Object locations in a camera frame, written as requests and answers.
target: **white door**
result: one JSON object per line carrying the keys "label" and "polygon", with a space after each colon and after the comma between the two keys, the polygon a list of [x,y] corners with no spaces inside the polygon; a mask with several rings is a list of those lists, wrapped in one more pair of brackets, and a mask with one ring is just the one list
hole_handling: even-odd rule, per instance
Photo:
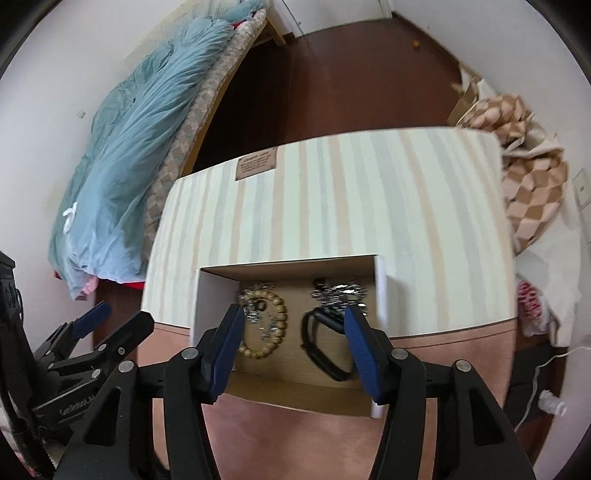
{"label": "white door", "polygon": [[347,23],[385,18],[379,0],[282,0],[303,33]]}

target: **wooden bed frame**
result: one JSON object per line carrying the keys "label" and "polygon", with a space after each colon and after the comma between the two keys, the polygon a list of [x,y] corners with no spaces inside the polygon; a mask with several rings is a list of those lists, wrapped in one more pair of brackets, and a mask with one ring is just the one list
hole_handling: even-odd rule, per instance
{"label": "wooden bed frame", "polygon": [[213,116],[217,111],[217,107],[222,101],[230,82],[234,78],[238,67],[241,65],[242,61],[246,57],[246,54],[250,51],[252,47],[256,45],[260,45],[263,42],[268,40],[273,40],[276,45],[282,47],[285,45],[285,39],[277,30],[277,27],[273,23],[273,21],[267,16],[265,22],[263,23],[261,29],[255,35],[255,37],[251,40],[248,44],[248,47],[244,50],[236,64],[232,67],[232,69],[228,72],[226,77],[224,78],[220,88],[217,90],[216,97],[213,101],[212,107],[209,109],[207,113],[207,117],[201,129],[197,132],[195,137],[193,138],[193,145],[191,146],[190,152],[187,154],[187,158],[185,159],[185,163],[183,166],[183,170],[181,172],[181,177],[185,177],[187,175],[191,175],[193,172],[193,167],[195,166],[195,162],[197,161],[197,156],[199,155],[199,150],[201,150],[201,145],[203,145],[203,140],[205,139],[205,135],[207,134],[207,130],[209,129],[209,125],[212,123]]}

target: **black wristband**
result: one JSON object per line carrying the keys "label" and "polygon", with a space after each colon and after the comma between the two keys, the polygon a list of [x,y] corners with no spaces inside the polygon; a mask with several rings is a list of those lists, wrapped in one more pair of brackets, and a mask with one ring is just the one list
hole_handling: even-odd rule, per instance
{"label": "black wristband", "polygon": [[301,347],[304,352],[308,355],[310,360],[320,368],[325,374],[337,382],[344,382],[349,380],[355,371],[355,364],[351,369],[351,372],[337,367],[323,352],[320,350],[314,340],[310,338],[308,330],[308,323],[312,317],[313,321],[320,322],[326,325],[331,330],[334,330],[341,335],[345,334],[345,327],[343,326],[342,320],[336,320],[333,316],[328,314],[326,309],[317,307],[314,310],[307,312],[301,321]]}

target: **metal bolt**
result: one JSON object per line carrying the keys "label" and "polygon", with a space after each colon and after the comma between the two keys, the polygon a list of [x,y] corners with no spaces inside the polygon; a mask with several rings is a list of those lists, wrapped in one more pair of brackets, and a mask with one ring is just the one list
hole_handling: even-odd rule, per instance
{"label": "metal bolt", "polygon": [[408,352],[404,348],[395,348],[391,353],[396,360],[404,360],[408,357]]}
{"label": "metal bolt", "polygon": [[470,362],[468,362],[467,360],[458,360],[456,362],[456,368],[460,372],[469,372],[470,370],[472,370],[472,366]]}
{"label": "metal bolt", "polygon": [[192,360],[197,355],[199,355],[199,351],[195,347],[192,347],[192,346],[190,346],[189,348],[186,348],[185,350],[183,350],[181,352],[181,356],[185,360]]}
{"label": "metal bolt", "polygon": [[134,363],[131,360],[126,360],[125,362],[121,362],[118,368],[121,373],[126,374],[131,371],[133,367]]}

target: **blue comforter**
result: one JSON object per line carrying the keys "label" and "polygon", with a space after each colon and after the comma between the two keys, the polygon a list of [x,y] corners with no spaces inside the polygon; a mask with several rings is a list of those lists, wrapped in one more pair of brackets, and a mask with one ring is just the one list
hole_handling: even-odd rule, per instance
{"label": "blue comforter", "polygon": [[[67,186],[51,234],[49,260],[72,298],[81,293],[88,275],[119,283],[144,279],[145,192],[232,34],[225,20],[197,17],[101,104],[90,146]],[[74,203],[75,215],[62,216]]]}

